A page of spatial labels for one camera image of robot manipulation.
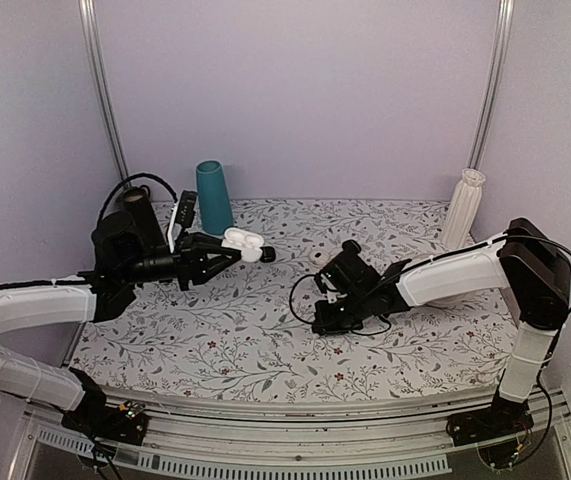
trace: white wall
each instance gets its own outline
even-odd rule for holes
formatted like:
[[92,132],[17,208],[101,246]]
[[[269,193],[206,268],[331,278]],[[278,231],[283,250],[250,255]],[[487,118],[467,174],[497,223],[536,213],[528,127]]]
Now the white wall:
[[498,3],[97,2],[130,170],[194,188],[218,158],[236,198],[449,198]]
[[[571,2],[516,2],[478,238],[526,216],[571,248]],[[553,362],[571,408],[571,318]]]
[[[97,105],[77,2],[0,2],[0,281],[93,266],[89,234],[116,182]],[[9,345],[56,362],[72,331]],[[1,397],[0,478],[23,407]]]

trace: teal cylinder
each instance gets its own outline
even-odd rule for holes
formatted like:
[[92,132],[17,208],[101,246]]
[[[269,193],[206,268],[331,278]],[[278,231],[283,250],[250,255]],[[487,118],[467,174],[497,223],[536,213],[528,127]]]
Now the teal cylinder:
[[234,217],[219,161],[205,160],[197,165],[196,189],[203,230],[210,235],[223,235],[234,226]]

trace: vertical metal post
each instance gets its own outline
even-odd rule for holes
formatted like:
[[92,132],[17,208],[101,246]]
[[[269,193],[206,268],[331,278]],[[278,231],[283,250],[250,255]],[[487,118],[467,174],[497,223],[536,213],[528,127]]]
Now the vertical metal post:
[[94,0],[79,0],[79,7],[81,11],[81,22],[83,24],[83,34],[85,36],[85,45],[87,47],[87,56],[92,69],[98,101],[103,113],[103,122],[107,129],[107,136],[109,137],[116,171],[120,179],[124,180],[129,177],[129,171],[127,169],[127,163],[125,162],[123,146],[121,145],[121,140],[118,135],[116,119],[112,108],[112,100],[107,87],[105,65],[103,64],[101,45],[98,37],[98,27],[96,24]]
[[503,72],[503,64],[507,55],[507,45],[509,43],[509,31],[512,25],[512,11],[514,9],[514,0],[500,0],[498,9],[498,20],[496,22],[496,34],[494,36],[494,52],[492,55],[492,63],[490,67],[489,79],[485,90],[485,99],[483,100],[483,109],[481,117],[476,129],[474,145],[470,154],[467,166],[469,168],[479,169],[487,135],[492,120],[494,104],[498,95],[498,88]]

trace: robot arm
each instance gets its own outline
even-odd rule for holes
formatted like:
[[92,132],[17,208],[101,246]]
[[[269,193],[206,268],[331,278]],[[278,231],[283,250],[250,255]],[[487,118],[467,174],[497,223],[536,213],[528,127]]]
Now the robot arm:
[[[187,233],[196,194],[183,192],[167,236],[147,194],[132,188],[124,210],[99,219],[92,233],[96,267],[60,280],[0,285],[0,334],[55,323],[102,322],[119,317],[135,300],[135,287],[177,279],[181,290],[201,285],[237,261],[271,262],[274,250],[259,235],[229,229],[224,239]],[[181,231],[174,239],[174,225]],[[0,344],[0,391],[67,412],[63,425],[92,436],[141,444],[147,419],[141,406],[106,406],[105,394],[84,372],[54,368]]]
[[452,416],[448,432],[459,445],[529,429],[533,422],[527,397],[569,309],[570,263],[546,240],[528,220],[517,219],[483,243],[427,260],[397,262],[383,275],[359,257],[358,244],[345,242],[343,251],[315,275],[328,299],[316,303],[312,330],[346,333],[361,329],[370,316],[509,287],[520,309],[520,325],[492,406]]

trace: tabletop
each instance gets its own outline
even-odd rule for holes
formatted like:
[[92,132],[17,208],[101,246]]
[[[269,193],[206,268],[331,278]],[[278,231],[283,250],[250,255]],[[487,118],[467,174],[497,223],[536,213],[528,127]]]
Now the tabletop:
[[[334,255],[355,239],[379,272],[400,259],[441,253],[447,205],[234,201],[236,226],[263,235],[276,262],[236,264],[187,292],[176,282],[145,285],[119,319],[85,326],[71,366],[115,388],[244,402],[382,400],[496,384],[516,334],[497,290],[469,294],[451,308],[395,314],[382,335],[320,337],[289,312],[293,283],[318,270],[311,251]],[[161,222],[171,206],[155,204]],[[311,280],[301,283],[297,312],[312,318],[319,295]],[[382,327],[370,319],[362,333]]]

